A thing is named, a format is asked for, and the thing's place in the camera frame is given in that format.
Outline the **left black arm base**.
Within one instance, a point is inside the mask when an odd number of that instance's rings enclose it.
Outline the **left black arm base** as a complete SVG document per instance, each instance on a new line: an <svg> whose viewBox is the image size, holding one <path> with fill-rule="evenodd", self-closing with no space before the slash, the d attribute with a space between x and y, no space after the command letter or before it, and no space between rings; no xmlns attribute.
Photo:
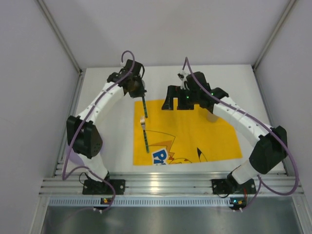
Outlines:
<svg viewBox="0 0 312 234"><path fill-rule="evenodd" d="M110 179L109 183L114 188L116 195L123 195L126 188L124 179ZM95 181L90 178L84 180L83 195L113 195L112 188L104 182Z"/></svg>

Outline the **beige paper cup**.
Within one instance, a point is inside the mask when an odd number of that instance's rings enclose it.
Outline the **beige paper cup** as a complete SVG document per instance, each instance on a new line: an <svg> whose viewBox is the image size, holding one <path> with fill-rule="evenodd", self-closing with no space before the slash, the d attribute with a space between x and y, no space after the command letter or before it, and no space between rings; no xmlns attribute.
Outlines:
<svg viewBox="0 0 312 234"><path fill-rule="evenodd" d="M208 120L209 122L217 122L218 119L219 119L218 116L212 114L212 113L209 112L209 111L207 112L207 120Z"/></svg>

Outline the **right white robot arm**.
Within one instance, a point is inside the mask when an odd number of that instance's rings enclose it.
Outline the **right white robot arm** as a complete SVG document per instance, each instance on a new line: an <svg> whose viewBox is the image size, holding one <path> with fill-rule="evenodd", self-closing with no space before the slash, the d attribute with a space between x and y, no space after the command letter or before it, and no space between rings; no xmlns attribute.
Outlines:
<svg viewBox="0 0 312 234"><path fill-rule="evenodd" d="M177 109L192 110L198 104L228 122L253 146L249 159L227 176L228 182L234 186L244 184L258 174L267 174L287 156L282 146L287 142L286 130L281 126L261 126L249 118L221 88L211 89L207 94L201 88L181 89L170 85L162 109L173 110L174 98L178 101Z"/></svg>

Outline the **green handled metal spoon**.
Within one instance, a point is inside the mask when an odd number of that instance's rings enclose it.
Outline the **green handled metal spoon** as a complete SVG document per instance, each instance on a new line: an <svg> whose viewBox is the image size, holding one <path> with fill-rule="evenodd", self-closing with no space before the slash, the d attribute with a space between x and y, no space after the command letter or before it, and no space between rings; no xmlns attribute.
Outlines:
<svg viewBox="0 0 312 234"><path fill-rule="evenodd" d="M143 88L145 90L145 82L143 80L142 80L142 85L143 85ZM145 116L145 118L148 118L148 112L147 112L147 106L146 106L146 100L145 100L145 93L146 92L147 92L146 90L143 92L142 104L143 104L143 109L144 109L144 116Z"/></svg>

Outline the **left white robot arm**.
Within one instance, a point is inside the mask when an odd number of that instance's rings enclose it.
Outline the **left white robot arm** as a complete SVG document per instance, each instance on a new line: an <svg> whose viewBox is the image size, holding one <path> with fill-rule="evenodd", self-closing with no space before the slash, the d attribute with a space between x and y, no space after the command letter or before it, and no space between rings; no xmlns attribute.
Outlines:
<svg viewBox="0 0 312 234"><path fill-rule="evenodd" d="M69 116L66 121L67 143L62 179L67 179L71 173L67 165L71 153L75 153L82 161L79 168L85 169L88 177L96 182L102 182L109 176L104 166L101 150L103 139L98 126L109 113L110 109L126 94L132 98L142 98L147 92L143 81L144 69L132 70L122 68L113 72L107 78L100 93L78 115Z"/></svg>

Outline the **purple plastic plate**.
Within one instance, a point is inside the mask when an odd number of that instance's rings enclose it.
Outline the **purple plastic plate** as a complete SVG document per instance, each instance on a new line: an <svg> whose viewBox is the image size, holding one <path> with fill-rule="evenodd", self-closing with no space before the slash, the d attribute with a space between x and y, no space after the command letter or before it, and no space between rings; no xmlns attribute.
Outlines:
<svg viewBox="0 0 312 234"><path fill-rule="evenodd" d="M67 155L68 153L68 149L69 149L69 145L66 145L65 148L65 154ZM100 150L100 153L103 154L105 151L105 144L103 143L102 148ZM71 161L72 163L78 165L78 166L84 166L84 162L83 160L80 158L80 156L78 156L77 153L74 152L73 149L71 149L70 154L69 154L69 161Z"/></svg>

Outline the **green handled metal fork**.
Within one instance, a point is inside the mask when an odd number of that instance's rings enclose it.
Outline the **green handled metal fork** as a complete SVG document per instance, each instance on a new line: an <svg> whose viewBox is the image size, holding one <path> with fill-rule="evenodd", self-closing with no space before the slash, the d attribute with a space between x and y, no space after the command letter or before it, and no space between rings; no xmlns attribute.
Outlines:
<svg viewBox="0 0 312 234"><path fill-rule="evenodd" d="M143 130L143 136L144 136L144 142L145 142L145 148L146 152L149 153L149 145L148 145L148 139L147 139L147 134L146 134L146 122L145 122L145 116L140 117L140 125Z"/></svg>

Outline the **yellow Pikachu placemat cloth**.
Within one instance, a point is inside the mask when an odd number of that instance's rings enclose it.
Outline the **yellow Pikachu placemat cloth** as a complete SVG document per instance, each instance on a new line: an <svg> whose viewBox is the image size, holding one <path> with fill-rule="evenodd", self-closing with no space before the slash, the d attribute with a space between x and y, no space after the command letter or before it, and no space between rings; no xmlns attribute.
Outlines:
<svg viewBox="0 0 312 234"><path fill-rule="evenodd" d="M203 163L242 158L234 127L219 118L207 120L208 110L162 110L163 100L146 102L146 152L140 117L142 101L134 103L133 164L135 166Z"/></svg>

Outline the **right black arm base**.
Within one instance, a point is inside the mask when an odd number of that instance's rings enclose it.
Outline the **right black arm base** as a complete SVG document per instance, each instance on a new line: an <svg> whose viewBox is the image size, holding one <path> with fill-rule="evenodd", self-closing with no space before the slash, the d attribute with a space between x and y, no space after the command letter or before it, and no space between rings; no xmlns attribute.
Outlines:
<svg viewBox="0 0 312 234"><path fill-rule="evenodd" d="M226 178L212 179L212 190L214 195L227 197L229 195L253 195L256 193L255 182L249 179L243 184L238 184L232 175Z"/></svg>

